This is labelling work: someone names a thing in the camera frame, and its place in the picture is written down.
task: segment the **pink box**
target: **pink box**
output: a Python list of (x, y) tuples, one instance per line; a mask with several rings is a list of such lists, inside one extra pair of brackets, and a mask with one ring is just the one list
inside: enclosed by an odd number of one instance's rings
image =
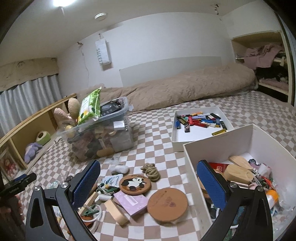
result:
[(122, 191), (114, 194), (129, 215), (135, 215), (147, 207), (148, 199), (144, 195), (130, 196)]

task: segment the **beige comforter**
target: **beige comforter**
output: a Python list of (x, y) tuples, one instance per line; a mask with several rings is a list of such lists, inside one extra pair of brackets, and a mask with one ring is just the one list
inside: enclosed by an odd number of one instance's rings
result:
[(236, 63), (185, 72), (174, 77), (151, 80), (130, 87), (101, 90), (101, 103), (126, 96), (132, 113), (160, 109), (219, 94), (225, 95), (252, 85), (254, 71)]

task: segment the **headboard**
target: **headboard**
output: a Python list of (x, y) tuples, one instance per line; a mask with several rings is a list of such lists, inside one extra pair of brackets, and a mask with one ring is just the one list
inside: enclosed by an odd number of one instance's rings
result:
[(222, 65), (222, 61), (221, 57), (217, 56), (180, 57), (137, 64), (120, 69), (119, 73), (123, 87), (127, 87), (149, 80), (172, 77), (184, 71), (219, 65)]

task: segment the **white storage box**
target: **white storage box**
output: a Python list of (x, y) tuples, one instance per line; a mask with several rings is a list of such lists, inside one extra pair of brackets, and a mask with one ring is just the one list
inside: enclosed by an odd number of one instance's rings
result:
[(184, 132), (184, 125), (181, 124), (181, 129), (176, 128), (176, 121), (177, 116), (179, 115), (190, 115), (197, 112), (202, 113), (214, 113), (221, 117), (221, 120), (224, 122), (227, 131), (234, 130), (232, 124), (227, 119), (227, 117), (223, 114), (223, 112), (220, 110), (219, 107), (213, 106), (213, 107), (204, 107), (204, 108), (194, 108), (194, 109), (185, 109), (185, 110), (177, 110), (175, 112), (174, 122), (173, 122), (173, 132), (172, 132), (172, 144), (173, 144), (173, 150), (174, 151), (184, 151), (183, 144), (192, 142), (192, 141), (198, 141), (202, 140), (208, 137), (212, 137), (212, 133), (222, 130), (221, 128), (203, 128), (199, 126), (191, 126), (190, 132), (185, 133)]
[[(256, 125), (244, 126), (221, 135), (185, 144), (184, 152), (188, 181), (196, 187), (196, 192), (192, 193), (192, 196), (202, 235), (212, 224), (196, 176), (197, 163), (202, 159), (208, 162), (230, 164), (228, 161), (230, 156), (252, 156), (257, 162), (265, 163), (272, 169), (272, 177), (277, 183), (276, 190), (280, 199), (291, 207), (296, 205), (296, 160), (280, 143)], [(274, 240), (285, 231), (295, 215), (294, 208), (282, 228), (275, 231)]]

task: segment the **white wall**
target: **white wall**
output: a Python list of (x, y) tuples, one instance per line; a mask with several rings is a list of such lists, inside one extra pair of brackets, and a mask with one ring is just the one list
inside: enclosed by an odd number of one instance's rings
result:
[(223, 64), (233, 61), (227, 30), (214, 14), (159, 13), (119, 23), (102, 33), (109, 43), (113, 65), (104, 71), (96, 56), (98, 33), (83, 39), (81, 49), (75, 44), (58, 56), (62, 95), (98, 83), (104, 83), (106, 87), (121, 87), (120, 69), (155, 60), (220, 56)]
[(263, 0), (243, 5), (224, 15), (222, 20), (230, 38), (256, 32), (281, 30), (273, 10)]

